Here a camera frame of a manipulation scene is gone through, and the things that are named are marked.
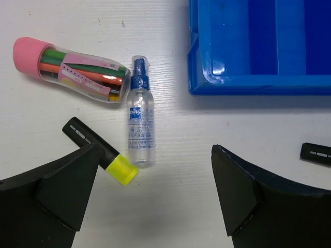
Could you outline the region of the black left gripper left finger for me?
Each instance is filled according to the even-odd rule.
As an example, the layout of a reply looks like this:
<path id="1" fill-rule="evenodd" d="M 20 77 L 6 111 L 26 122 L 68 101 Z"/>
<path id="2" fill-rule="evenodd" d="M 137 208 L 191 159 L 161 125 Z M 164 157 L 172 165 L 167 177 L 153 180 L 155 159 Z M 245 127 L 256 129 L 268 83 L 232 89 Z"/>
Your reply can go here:
<path id="1" fill-rule="evenodd" d="M 1 247 L 71 247 L 99 164 L 86 145 L 56 161 L 1 180 Z"/>

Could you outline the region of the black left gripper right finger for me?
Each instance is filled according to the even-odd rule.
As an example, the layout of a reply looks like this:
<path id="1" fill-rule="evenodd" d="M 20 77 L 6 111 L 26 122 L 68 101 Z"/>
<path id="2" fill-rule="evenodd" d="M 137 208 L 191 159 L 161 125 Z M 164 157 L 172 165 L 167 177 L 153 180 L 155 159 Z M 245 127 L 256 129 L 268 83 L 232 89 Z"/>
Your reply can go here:
<path id="1" fill-rule="evenodd" d="M 220 145 L 212 169 L 234 247 L 330 247 L 330 191 L 301 184 Z"/>

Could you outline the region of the black highlighter green cap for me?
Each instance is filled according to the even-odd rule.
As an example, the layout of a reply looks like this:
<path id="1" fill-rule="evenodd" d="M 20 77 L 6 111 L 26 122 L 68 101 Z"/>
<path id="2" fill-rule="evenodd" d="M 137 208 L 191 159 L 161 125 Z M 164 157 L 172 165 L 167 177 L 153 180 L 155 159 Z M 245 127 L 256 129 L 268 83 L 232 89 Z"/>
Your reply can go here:
<path id="1" fill-rule="evenodd" d="M 300 158 L 305 161 L 330 166 L 331 148 L 328 146 L 303 143 L 300 151 Z"/>

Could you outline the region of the black highlighter yellow cap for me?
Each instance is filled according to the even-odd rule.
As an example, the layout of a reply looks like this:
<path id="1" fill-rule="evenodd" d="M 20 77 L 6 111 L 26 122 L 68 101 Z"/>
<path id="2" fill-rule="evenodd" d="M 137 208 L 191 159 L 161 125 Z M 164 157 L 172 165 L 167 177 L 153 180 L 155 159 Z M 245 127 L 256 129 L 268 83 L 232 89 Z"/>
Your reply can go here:
<path id="1" fill-rule="evenodd" d="M 80 148 L 88 144 L 100 146 L 103 155 L 99 160 L 99 166 L 122 185 L 128 185 L 138 173 L 138 169 L 131 165 L 119 151 L 77 117 L 72 117 L 63 126 L 62 131 Z"/>

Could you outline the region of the clear spray bottle blue cap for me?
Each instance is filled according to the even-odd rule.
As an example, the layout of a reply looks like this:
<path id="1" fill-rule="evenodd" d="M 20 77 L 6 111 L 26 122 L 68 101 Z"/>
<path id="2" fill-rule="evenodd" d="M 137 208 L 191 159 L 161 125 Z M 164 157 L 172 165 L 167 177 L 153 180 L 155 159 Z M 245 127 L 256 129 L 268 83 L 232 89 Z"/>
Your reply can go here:
<path id="1" fill-rule="evenodd" d="M 128 109 L 128 153 L 131 164 L 147 168 L 155 162 L 154 98 L 150 91 L 149 62 L 146 57 L 132 58 Z"/>

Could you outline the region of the pink-capped clear marker jar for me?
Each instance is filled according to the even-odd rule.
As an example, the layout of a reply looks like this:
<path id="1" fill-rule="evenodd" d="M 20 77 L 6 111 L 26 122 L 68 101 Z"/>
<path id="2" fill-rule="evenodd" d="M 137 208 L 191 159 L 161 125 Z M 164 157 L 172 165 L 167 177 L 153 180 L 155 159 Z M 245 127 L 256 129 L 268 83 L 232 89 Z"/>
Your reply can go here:
<path id="1" fill-rule="evenodd" d="M 15 41 L 13 62 L 27 76 L 106 103 L 121 102 L 130 84 L 130 70 L 114 60 L 66 50 L 30 37 Z"/>

